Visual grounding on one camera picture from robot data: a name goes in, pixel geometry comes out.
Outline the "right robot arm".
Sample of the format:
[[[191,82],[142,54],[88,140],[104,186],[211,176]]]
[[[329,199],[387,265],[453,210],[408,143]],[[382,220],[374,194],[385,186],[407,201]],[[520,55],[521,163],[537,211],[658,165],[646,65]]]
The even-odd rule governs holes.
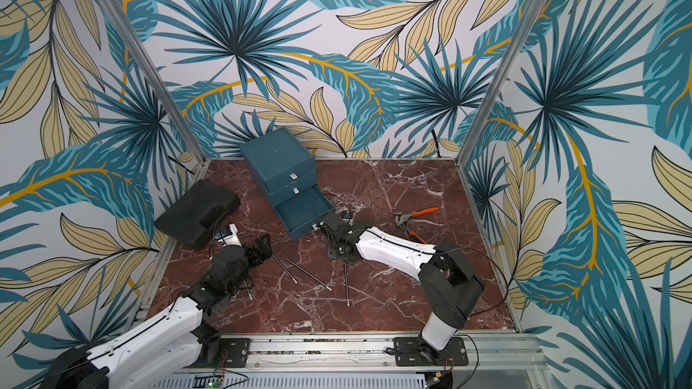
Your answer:
[[[421,355],[439,358],[462,329],[481,299],[486,284],[461,248],[405,240],[375,226],[352,225],[331,211],[317,226],[337,259],[374,261],[417,280],[431,307],[418,336]]]

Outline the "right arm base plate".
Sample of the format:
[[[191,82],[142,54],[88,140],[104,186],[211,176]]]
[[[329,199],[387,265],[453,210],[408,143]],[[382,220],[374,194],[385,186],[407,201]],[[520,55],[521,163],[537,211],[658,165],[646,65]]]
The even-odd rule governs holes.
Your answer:
[[[386,348],[398,367],[457,367],[469,363],[464,341],[452,337],[442,350],[427,344],[421,337],[397,337],[393,346]]]

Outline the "teal bottom drawer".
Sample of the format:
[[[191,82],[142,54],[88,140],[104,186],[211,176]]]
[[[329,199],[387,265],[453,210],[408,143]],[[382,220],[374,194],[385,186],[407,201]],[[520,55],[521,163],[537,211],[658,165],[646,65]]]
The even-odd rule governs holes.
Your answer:
[[[313,232],[319,225],[320,218],[331,210],[332,204],[318,185],[309,187],[275,207],[275,212],[292,241],[298,241]]]

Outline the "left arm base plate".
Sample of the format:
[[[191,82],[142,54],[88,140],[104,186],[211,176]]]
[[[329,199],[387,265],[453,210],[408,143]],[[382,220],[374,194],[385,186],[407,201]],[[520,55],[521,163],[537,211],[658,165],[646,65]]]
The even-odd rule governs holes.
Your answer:
[[[220,362],[218,368],[245,368],[250,352],[249,338],[221,338],[219,345]]]

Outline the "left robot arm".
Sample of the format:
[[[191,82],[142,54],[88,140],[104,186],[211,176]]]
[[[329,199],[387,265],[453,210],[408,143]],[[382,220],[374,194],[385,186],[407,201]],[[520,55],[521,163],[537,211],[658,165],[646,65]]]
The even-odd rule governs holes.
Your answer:
[[[63,352],[40,387],[148,388],[196,362],[216,363],[220,334],[208,321],[237,295],[250,271],[272,256],[268,234],[250,247],[235,233],[224,237],[211,268],[172,304],[113,340]]]

